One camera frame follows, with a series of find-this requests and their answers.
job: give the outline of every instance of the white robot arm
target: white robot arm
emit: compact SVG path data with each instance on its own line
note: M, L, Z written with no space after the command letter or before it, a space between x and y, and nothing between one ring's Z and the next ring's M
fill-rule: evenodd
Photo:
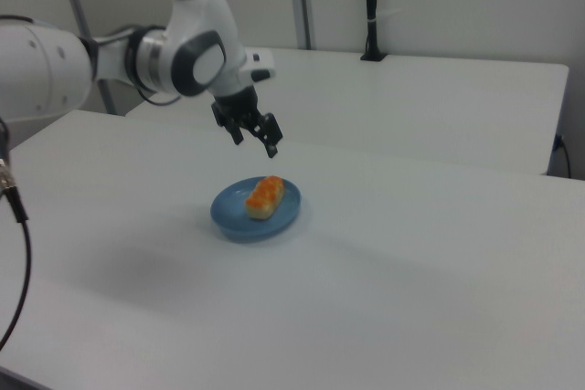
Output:
M161 26L128 26L85 39L34 21L0 21L0 116L16 121L78 108L98 79L140 91L193 97L209 90L213 113L234 142L248 130L277 153L282 133L260 114L254 82L274 75L267 49L245 48L226 0L173 0Z

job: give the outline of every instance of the blue plate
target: blue plate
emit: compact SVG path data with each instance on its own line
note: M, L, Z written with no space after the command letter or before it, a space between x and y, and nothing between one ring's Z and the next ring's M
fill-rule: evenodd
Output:
M253 177L227 187L216 196L211 205L211 217L228 237L260 239L275 235L296 218L301 206L301 191L284 180L284 198L276 212L268 219L251 219L244 202L264 177Z

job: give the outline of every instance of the black cable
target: black cable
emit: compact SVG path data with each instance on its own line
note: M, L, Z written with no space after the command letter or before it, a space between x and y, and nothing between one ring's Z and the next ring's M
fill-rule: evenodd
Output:
M567 175L569 176L569 178L572 178L570 175L570 160L569 160L569 152L567 151L567 145L565 145L565 143L562 143L562 147L563 147L563 151L565 152L565 158L567 159Z
M157 107L166 107L167 105L174 104L175 102L177 102L178 100L181 99L181 95L179 95L179 96L177 96L176 98L174 98L172 100L168 100L167 102L154 102L153 100L150 100L146 95L144 95L144 93L143 93L142 90L140 90L140 89L136 89L136 90L138 90L138 94L140 95L140 97L143 100L145 100L149 104L156 105Z
M22 226L22 231L25 235L25 246L27 248L27 268L25 270L25 281L23 282L23 285L22 285L22 291L20 292L20 299L18 300L18 306L16 307L15 314L12 317L12 321L8 325L8 329L6 330L4 337L2 337L2 340L0 341L0 351L2 351L6 342L10 338L12 331L16 327L16 323L18 322L18 318L20 317L20 313L22 312L22 309L25 306L25 299L27 298L27 292L28 292L28 284L30 282L30 270L31 270L32 259L33 259L32 249L30 246L30 234L28 233L28 226L27 226L26 221L22 221L20 223L20 225Z
M22 22L34 23L34 20L30 17L16 16L13 14L0 15L0 20L20 20Z
M4 136L6 143L8 143L8 141L10 141L10 130L8 130L8 125L6 125L6 122L4 122L2 118L0 118L0 126L2 127L2 135Z
M562 148L563 152L565 153L565 159L567 159L567 176L568 178L572 178L571 171L570 171L570 159L569 159L569 151L567 150L567 145L565 144L565 137L561 134L555 134L555 141L552 144L552 152L554 153L558 148Z

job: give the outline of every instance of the white table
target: white table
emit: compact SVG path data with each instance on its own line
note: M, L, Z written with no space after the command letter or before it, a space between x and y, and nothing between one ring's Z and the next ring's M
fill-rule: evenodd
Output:
M0 365L67 389L580 388L582 182L75 111L14 150L30 295ZM256 244L209 217L280 174L299 217ZM0 204L0 327L23 246Z
M335 146L544 174L568 69L560 65L274 49L257 85L284 136ZM213 128L208 93L128 117Z

